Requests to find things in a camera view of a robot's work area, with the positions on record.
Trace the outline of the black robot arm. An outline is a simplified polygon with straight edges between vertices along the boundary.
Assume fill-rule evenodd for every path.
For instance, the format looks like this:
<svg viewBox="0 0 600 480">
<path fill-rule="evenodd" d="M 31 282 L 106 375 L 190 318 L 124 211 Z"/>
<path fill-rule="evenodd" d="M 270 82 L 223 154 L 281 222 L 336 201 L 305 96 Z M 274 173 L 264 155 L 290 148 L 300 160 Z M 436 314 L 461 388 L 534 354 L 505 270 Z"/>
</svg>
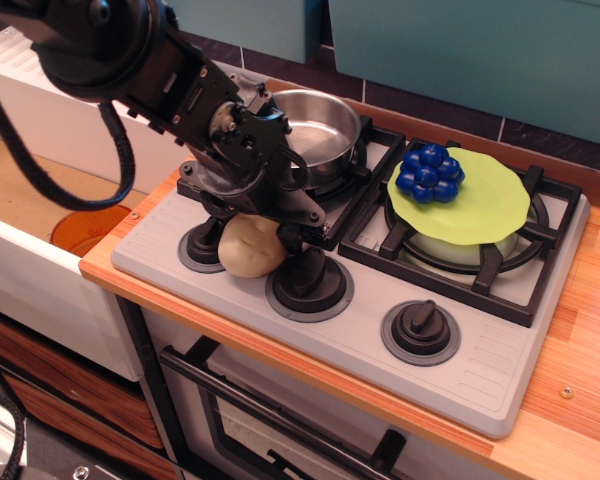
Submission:
<svg viewBox="0 0 600 480">
<path fill-rule="evenodd" d="M 292 253 L 316 243 L 325 211 L 306 193 L 307 165 L 288 144 L 291 126 L 259 83 L 224 73 L 181 35 L 163 1 L 0 1 L 0 21 L 32 44 L 48 80 L 97 105 L 119 157 L 120 183 L 107 199 L 64 190 L 34 161 L 0 103 L 0 136 L 31 185 L 75 211 L 114 206 L 131 190 L 135 160 L 116 104 L 169 133 L 196 157 L 205 210 L 278 223 Z"/>
</svg>

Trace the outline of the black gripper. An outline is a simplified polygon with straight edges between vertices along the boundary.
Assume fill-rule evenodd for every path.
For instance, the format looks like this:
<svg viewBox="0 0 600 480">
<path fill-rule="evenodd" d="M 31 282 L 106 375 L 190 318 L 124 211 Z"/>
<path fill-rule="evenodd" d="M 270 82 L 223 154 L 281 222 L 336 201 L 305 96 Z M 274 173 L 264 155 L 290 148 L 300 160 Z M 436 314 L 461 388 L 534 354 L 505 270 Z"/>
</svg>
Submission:
<svg viewBox="0 0 600 480">
<path fill-rule="evenodd" d="M 209 219 L 202 239 L 219 240 L 235 209 L 277 222 L 289 255 L 305 250 L 304 226 L 326 213 L 304 191 L 306 162 L 288 145 L 291 127 L 261 82 L 201 72 L 177 81 L 179 139 L 195 155 Z"/>
</svg>

